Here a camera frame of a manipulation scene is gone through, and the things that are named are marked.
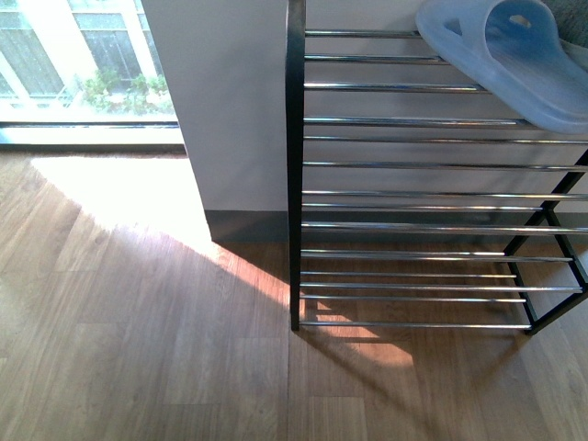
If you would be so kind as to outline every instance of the laminate floor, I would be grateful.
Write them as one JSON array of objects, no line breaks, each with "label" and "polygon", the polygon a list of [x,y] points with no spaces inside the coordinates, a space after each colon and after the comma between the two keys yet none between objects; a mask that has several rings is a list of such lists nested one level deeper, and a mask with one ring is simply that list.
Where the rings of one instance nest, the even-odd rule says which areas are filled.
[{"label": "laminate floor", "polygon": [[[197,194],[185,157],[0,155],[0,440],[588,439],[588,303],[533,337],[294,334],[287,245],[213,243]],[[306,312],[382,311],[412,314]]]}]

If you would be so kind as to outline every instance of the window pane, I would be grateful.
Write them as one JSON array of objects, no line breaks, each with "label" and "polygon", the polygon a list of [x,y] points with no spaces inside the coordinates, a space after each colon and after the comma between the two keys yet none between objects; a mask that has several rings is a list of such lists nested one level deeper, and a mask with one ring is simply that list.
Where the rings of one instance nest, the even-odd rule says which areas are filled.
[{"label": "window pane", "polygon": [[117,9],[121,0],[68,0],[72,11],[92,11],[104,9]]},{"label": "window pane", "polygon": [[0,75],[0,96],[2,98],[12,98],[16,96],[8,84],[8,81],[2,75]]},{"label": "window pane", "polygon": [[0,29],[0,51],[31,97],[55,97],[63,89],[34,31]]},{"label": "window pane", "polygon": [[175,119],[141,1],[62,2],[0,0],[2,120]]},{"label": "window pane", "polygon": [[0,29],[31,29],[23,14],[18,12],[0,12]]},{"label": "window pane", "polygon": [[139,62],[125,31],[84,31],[85,40],[101,71],[115,71],[121,85],[117,90],[125,90],[130,80],[141,74]]},{"label": "window pane", "polygon": [[18,9],[18,0],[0,0],[0,9]]},{"label": "window pane", "polygon": [[121,14],[75,14],[75,21],[81,30],[125,30]]}]

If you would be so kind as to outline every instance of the shoe rack shelf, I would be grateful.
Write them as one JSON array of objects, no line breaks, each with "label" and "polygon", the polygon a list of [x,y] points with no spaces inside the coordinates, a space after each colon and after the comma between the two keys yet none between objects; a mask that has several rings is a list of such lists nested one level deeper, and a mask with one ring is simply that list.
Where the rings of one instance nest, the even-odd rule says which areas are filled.
[{"label": "shoe rack shelf", "polygon": [[[418,43],[419,39],[418,32],[411,31],[306,28],[305,1],[288,1],[286,104],[292,330],[301,326],[394,326],[516,329],[534,334],[588,297],[588,276],[572,245],[573,238],[588,234],[588,227],[566,226],[556,212],[559,204],[588,201],[588,195],[574,191],[588,171],[588,140],[545,132],[520,118],[407,118],[309,112],[313,108],[309,103],[319,93],[321,101],[341,94],[348,94],[352,101],[354,96],[365,94],[418,96],[420,100],[428,96],[436,100],[443,96],[474,100],[489,94],[472,83],[440,82],[437,78],[443,78],[442,74],[433,75],[430,82],[414,83],[384,84],[371,82],[369,78],[341,80],[340,72],[345,76],[346,70],[351,72],[361,66],[377,65],[390,71],[405,66],[453,69],[434,54],[307,51],[310,40]],[[337,66],[339,71],[332,81],[324,77],[313,79],[308,72],[314,66]],[[338,157],[336,147],[332,146],[339,145],[346,149],[352,146],[360,157],[357,154],[351,160]],[[385,152],[384,159],[381,154],[369,155],[374,152],[373,146],[379,153]],[[409,151],[414,148],[413,158],[406,157],[407,146]],[[479,160],[458,161],[455,154],[448,154],[448,161],[430,161],[423,160],[419,154],[419,149],[451,152],[463,148],[479,149]],[[557,158],[572,156],[573,159],[568,160],[569,164],[557,160],[549,164],[521,164],[516,160],[489,163],[485,153],[489,148],[507,153],[534,148],[558,149],[561,154]],[[367,175],[410,173],[411,179],[420,185],[415,189],[357,188],[347,184],[356,182],[353,179],[316,178],[321,174],[333,176],[333,173],[355,171]],[[538,184],[531,184],[524,191],[505,191],[500,186],[480,191],[471,184],[472,176],[488,173],[524,175],[527,181],[535,179]],[[444,174],[448,176],[446,180],[453,179],[456,185],[448,191],[439,188],[431,174]],[[548,181],[555,185],[544,191],[541,188]],[[369,182],[378,183],[378,179]],[[484,222],[472,222],[472,219]],[[522,221],[511,224],[503,219]],[[399,246],[403,238],[411,239]],[[531,238],[548,238],[557,244],[557,255],[521,253]],[[430,242],[436,246],[420,247]],[[354,245],[342,246],[343,243]],[[435,270],[429,270],[427,265],[431,263],[435,264]],[[527,265],[565,267],[573,274],[575,283],[527,285],[524,279]],[[554,300],[550,301],[551,306],[538,311],[538,296],[550,296]],[[371,305],[369,308],[382,311],[394,311],[396,305],[402,304],[416,305],[416,308],[438,304],[440,311],[444,305],[457,309],[461,305],[470,309],[505,307],[520,310],[518,319],[521,320],[476,322],[480,315],[474,312],[464,313],[459,322],[446,322],[441,315],[429,315],[432,320],[424,321],[418,314],[415,315],[418,320],[411,316],[397,320],[394,313],[374,321],[366,320],[366,314],[357,318],[350,313],[345,320],[334,321],[329,320],[328,314],[310,312],[308,305],[318,303],[333,308]],[[386,310],[382,305],[391,305],[391,309]]]}]

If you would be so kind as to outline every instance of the plastic slipper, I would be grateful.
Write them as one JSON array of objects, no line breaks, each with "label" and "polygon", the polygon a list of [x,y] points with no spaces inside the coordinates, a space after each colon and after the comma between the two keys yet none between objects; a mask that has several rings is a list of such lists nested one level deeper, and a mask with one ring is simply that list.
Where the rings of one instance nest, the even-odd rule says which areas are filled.
[{"label": "plastic slipper", "polygon": [[531,123],[588,133],[588,73],[565,54],[538,0],[429,0],[416,24],[442,58]]}]

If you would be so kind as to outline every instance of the white wall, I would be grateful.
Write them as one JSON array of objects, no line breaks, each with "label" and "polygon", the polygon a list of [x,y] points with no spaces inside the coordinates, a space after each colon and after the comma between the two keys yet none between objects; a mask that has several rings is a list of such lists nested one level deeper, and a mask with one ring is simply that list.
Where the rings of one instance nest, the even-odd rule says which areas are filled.
[{"label": "white wall", "polygon": [[286,2],[143,5],[205,209],[286,209]]},{"label": "white wall", "polygon": [[[286,210],[286,134],[284,104],[285,0],[143,0],[153,37],[179,117],[188,154],[193,164],[205,209]],[[420,1],[413,0],[309,0],[309,28],[415,29],[414,13]],[[339,40],[310,42],[316,51],[405,53],[428,49],[421,42]],[[308,78],[361,81],[369,76],[381,82],[468,82],[453,68],[389,66],[372,68],[311,67]],[[492,96],[430,96],[341,94],[333,99],[317,94],[309,99],[310,114],[331,113],[358,116],[508,117],[508,108]],[[421,130],[420,136],[439,133]],[[494,136],[496,133],[471,133]],[[530,132],[530,137],[541,136]],[[390,159],[390,150],[363,146],[374,157]],[[464,160],[492,162],[556,162],[577,157],[578,149],[523,147],[396,147],[393,159]],[[319,158],[357,157],[357,147],[323,145],[309,149]],[[317,187],[388,187],[418,189],[435,183],[447,191],[460,187],[479,191],[531,191],[526,176],[468,172],[454,173],[346,171],[308,174]],[[558,176],[546,175],[544,187]]]}]

